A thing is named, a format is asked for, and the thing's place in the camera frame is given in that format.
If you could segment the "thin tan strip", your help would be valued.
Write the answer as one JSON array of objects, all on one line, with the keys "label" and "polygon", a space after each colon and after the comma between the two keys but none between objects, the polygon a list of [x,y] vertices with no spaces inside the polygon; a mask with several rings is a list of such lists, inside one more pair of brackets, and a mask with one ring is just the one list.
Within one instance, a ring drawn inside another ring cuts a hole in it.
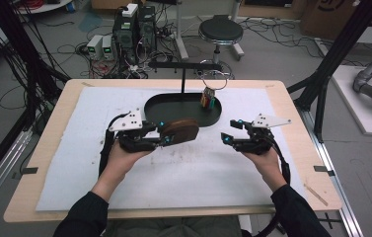
[{"label": "thin tan strip", "polygon": [[324,206],[328,206],[329,203],[322,198],[315,190],[313,190],[310,186],[307,184],[304,184],[304,187],[306,188],[307,191],[309,191],[315,198],[317,198]]}]

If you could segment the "white metal stand leg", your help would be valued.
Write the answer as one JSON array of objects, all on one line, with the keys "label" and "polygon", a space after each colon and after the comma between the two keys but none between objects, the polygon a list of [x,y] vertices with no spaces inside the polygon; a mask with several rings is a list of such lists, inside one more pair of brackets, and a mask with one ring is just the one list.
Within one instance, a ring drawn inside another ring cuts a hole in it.
[{"label": "white metal stand leg", "polygon": [[187,61],[188,53],[182,38],[182,4],[183,0],[176,0],[176,32],[174,33],[174,36],[181,60]]}]

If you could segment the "person's left hand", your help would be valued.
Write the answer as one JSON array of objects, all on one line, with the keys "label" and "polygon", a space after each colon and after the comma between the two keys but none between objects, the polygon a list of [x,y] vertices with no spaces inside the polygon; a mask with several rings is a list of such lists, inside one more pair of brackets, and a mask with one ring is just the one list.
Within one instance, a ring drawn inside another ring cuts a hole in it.
[{"label": "person's left hand", "polygon": [[139,159],[149,154],[150,151],[129,153],[123,150],[119,142],[116,141],[112,147],[108,164],[100,176],[104,181],[106,189],[112,194],[134,164]]}]

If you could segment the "white box on tower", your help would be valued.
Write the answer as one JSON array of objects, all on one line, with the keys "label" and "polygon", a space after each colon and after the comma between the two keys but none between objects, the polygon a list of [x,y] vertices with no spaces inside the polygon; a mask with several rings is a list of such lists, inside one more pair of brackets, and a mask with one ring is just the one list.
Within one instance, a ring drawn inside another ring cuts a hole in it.
[{"label": "white box on tower", "polygon": [[131,18],[138,10],[138,5],[135,3],[129,3],[126,7],[123,8],[122,16]]}]

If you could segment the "white platform board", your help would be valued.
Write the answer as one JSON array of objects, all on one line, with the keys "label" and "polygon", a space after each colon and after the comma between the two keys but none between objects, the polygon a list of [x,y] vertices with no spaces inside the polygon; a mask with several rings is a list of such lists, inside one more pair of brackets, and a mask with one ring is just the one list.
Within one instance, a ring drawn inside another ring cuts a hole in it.
[{"label": "white platform board", "polygon": [[372,99],[352,89],[354,78],[361,70],[361,66],[341,65],[335,71],[333,81],[361,131],[372,135]]}]

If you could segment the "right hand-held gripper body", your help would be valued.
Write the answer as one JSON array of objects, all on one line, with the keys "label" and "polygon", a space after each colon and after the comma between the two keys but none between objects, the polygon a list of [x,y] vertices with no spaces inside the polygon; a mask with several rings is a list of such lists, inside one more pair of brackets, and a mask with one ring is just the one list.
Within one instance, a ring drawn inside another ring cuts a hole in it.
[{"label": "right hand-held gripper body", "polygon": [[239,152],[262,155],[274,145],[272,127],[287,125],[290,118],[278,118],[275,116],[259,114],[253,121],[247,121],[248,139],[235,139],[234,149]]}]

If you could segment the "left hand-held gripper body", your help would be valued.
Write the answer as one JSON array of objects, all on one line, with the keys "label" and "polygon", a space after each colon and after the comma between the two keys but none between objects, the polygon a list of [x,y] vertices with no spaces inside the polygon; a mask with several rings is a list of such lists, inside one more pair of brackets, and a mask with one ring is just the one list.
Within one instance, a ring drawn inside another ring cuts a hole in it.
[{"label": "left hand-held gripper body", "polygon": [[108,150],[112,149],[117,139],[120,147],[129,153],[153,151],[160,143],[159,138],[146,138],[155,131],[157,125],[144,120],[139,109],[113,118],[108,126]]}]

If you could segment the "black tray rack with hooks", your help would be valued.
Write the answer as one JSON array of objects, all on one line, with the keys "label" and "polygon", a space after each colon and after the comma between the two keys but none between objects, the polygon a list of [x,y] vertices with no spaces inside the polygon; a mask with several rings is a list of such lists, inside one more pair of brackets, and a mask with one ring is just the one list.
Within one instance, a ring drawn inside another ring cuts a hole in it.
[{"label": "black tray rack with hooks", "polygon": [[212,126],[217,123],[222,114],[222,105],[216,97],[208,99],[203,105],[201,93],[186,93],[186,70],[196,71],[219,71],[220,65],[185,63],[185,62],[157,62],[149,63],[151,68],[174,68],[183,71],[181,91],[179,93],[158,94],[151,97],[144,106],[144,114],[147,120],[155,123],[175,119],[196,119],[200,127]]}]

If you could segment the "black computer tower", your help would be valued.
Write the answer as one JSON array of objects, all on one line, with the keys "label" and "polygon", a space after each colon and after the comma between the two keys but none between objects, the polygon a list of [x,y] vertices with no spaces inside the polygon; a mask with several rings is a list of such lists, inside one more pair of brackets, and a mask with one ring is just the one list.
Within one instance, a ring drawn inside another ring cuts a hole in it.
[{"label": "black computer tower", "polygon": [[112,28],[113,37],[121,54],[129,64],[137,63],[138,23],[136,15],[123,17],[117,14]]},{"label": "black computer tower", "polygon": [[156,10],[154,6],[141,6],[139,8],[139,41],[142,47],[149,51],[156,48],[155,18]]}]

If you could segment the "grey bench power supply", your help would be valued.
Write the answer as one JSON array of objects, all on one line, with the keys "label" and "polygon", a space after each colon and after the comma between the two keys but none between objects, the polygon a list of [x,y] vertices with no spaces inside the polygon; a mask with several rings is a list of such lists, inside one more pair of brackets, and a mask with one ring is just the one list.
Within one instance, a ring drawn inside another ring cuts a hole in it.
[{"label": "grey bench power supply", "polygon": [[93,36],[87,43],[87,49],[93,60],[100,60],[103,56],[103,37],[101,35]]},{"label": "grey bench power supply", "polygon": [[103,56],[105,60],[114,60],[111,36],[103,36],[102,49],[103,49]]}]

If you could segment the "black frame post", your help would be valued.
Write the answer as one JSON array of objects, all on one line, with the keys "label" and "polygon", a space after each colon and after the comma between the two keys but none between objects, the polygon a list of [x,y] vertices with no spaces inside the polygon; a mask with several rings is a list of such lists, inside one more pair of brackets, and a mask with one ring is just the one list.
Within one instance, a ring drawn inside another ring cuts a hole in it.
[{"label": "black frame post", "polygon": [[37,112],[42,114],[43,109],[57,102],[62,92],[57,82],[65,85],[70,77],[56,69],[57,62],[33,24],[49,62],[41,58],[21,19],[13,0],[0,0],[0,30],[8,40],[4,42],[0,37],[0,53],[24,89],[24,127],[29,128],[37,120]]},{"label": "black frame post", "polygon": [[301,95],[294,100],[296,108],[303,112],[310,111],[313,102],[317,101],[313,130],[321,143],[324,142],[323,122],[329,82],[371,22],[372,0],[360,0],[318,68],[311,76],[287,88],[289,94],[303,89]]}]

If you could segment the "white table mat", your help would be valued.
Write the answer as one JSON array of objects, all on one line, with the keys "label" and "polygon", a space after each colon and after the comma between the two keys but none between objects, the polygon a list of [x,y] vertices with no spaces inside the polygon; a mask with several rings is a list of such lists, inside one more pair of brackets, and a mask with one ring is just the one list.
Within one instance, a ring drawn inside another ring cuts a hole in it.
[{"label": "white table mat", "polygon": [[[63,132],[37,203],[39,211],[69,209],[97,181],[100,152],[110,121],[142,109],[158,88],[87,87]],[[114,210],[183,207],[270,206],[271,191],[254,164],[221,140],[223,133],[246,137],[233,119],[273,115],[264,89],[227,88],[217,123],[200,129],[196,140],[159,148],[137,161],[116,188]]]}]

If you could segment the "black round stool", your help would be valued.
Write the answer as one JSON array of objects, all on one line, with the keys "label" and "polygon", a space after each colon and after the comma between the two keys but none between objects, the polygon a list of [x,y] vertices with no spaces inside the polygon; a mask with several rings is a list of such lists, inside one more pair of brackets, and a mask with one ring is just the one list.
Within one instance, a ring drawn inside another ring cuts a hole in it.
[{"label": "black round stool", "polygon": [[204,64],[217,64],[222,72],[230,79],[234,79],[231,67],[219,59],[221,45],[234,45],[238,43],[244,34],[243,28],[236,22],[229,19],[227,15],[215,15],[199,25],[198,35],[205,41],[215,45],[213,57],[204,59]]}]

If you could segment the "cardboard box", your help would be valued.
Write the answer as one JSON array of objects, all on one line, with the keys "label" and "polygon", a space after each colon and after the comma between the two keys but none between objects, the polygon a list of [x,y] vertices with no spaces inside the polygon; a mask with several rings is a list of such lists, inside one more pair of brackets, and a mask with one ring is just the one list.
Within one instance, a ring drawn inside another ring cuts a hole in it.
[{"label": "cardboard box", "polygon": [[361,0],[307,0],[300,20],[302,35],[335,40]]}]

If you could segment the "person's right hand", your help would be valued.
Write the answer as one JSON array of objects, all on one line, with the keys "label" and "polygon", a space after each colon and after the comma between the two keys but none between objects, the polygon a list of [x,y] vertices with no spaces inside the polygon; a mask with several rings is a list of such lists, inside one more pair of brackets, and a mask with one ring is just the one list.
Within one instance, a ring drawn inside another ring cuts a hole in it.
[{"label": "person's right hand", "polygon": [[286,181],[279,169],[278,155],[273,149],[270,149],[262,155],[244,153],[244,156],[249,158],[255,164],[262,179],[266,182],[273,193],[286,185]]}]

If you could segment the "brown zip pouch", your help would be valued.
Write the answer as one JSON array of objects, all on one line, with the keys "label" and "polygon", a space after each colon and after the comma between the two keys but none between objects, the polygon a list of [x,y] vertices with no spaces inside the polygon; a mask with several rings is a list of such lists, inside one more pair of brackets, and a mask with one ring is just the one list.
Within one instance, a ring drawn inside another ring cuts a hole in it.
[{"label": "brown zip pouch", "polygon": [[198,122],[193,118],[177,119],[166,122],[159,130],[161,135],[172,135],[173,144],[180,144],[195,140],[199,132]]}]

